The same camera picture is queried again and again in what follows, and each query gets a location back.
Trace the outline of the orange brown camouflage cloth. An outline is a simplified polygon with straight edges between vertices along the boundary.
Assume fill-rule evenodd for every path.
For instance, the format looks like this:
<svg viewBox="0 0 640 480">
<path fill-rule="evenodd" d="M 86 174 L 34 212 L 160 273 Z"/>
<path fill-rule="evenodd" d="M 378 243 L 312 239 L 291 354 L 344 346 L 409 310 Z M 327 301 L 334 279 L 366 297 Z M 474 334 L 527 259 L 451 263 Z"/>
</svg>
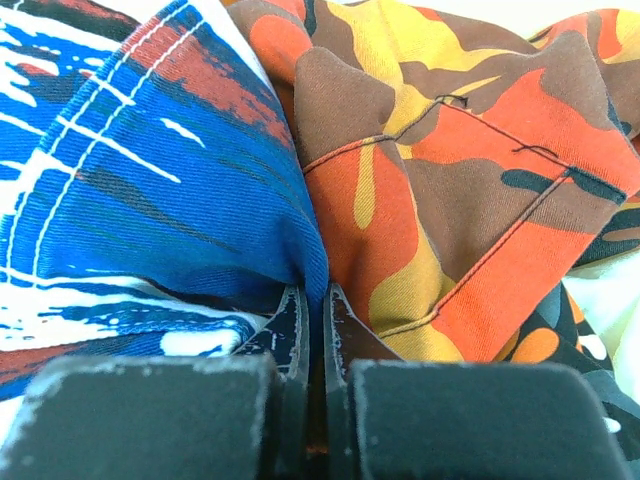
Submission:
<svg viewBox="0 0 640 480">
<path fill-rule="evenodd" d="M 559 360 L 562 289 L 639 246 L 639 16 L 525 39 L 398 1 L 238 1 L 355 314 L 417 361 Z"/>
</svg>

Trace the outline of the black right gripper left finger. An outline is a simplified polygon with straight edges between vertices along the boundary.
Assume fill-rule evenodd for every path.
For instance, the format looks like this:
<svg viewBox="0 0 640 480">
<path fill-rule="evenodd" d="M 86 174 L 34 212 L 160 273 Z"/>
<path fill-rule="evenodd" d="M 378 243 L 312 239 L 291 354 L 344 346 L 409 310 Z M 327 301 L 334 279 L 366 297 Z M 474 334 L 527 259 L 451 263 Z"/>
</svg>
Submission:
<svg viewBox="0 0 640 480">
<path fill-rule="evenodd" d="M 299 479 L 309 315 L 287 288 L 233 354 L 67 356 L 43 368 L 1 449 L 5 479 Z"/>
</svg>

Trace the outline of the blue white red patterned cloth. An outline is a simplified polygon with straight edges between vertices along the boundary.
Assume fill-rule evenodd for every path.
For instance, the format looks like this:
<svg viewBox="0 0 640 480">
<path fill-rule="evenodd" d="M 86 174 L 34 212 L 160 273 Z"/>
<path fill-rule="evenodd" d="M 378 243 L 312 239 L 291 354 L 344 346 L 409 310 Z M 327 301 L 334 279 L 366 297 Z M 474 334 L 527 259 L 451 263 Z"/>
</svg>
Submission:
<svg viewBox="0 0 640 480">
<path fill-rule="evenodd" d="M 217 1 L 1 5 L 1 397 L 65 354 L 218 356 L 328 266 L 283 109 Z"/>
</svg>

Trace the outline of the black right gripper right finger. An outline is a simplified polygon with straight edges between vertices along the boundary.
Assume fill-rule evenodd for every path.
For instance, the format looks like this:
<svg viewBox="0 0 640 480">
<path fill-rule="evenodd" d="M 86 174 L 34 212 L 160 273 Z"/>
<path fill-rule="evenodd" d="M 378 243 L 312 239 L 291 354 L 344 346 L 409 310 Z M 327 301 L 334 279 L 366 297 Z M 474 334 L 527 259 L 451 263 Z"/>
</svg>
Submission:
<svg viewBox="0 0 640 480">
<path fill-rule="evenodd" d="M 401 359 L 324 301 L 333 479 L 631 479 L 635 405 L 604 370 Z"/>
</svg>

